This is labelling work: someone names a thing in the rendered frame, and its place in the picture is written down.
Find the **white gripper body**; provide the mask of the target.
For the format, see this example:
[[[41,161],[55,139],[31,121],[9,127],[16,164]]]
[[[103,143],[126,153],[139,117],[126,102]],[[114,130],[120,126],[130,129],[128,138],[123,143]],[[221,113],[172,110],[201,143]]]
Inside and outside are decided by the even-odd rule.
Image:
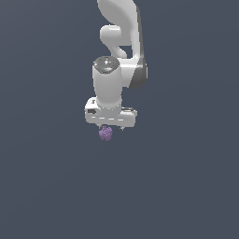
[[[101,107],[97,104],[97,98],[91,97],[85,105],[85,120],[88,123],[134,127],[137,110],[131,107]]]

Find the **small purple lumpy object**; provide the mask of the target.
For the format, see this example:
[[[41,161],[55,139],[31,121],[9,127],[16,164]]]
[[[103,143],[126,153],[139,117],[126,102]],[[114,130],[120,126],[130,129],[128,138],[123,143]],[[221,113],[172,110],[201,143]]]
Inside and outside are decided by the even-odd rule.
[[[99,131],[100,138],[105,141],[109,141],[111,139],[112,134],[112,129],[107,126],[103,126],[102,129]]]

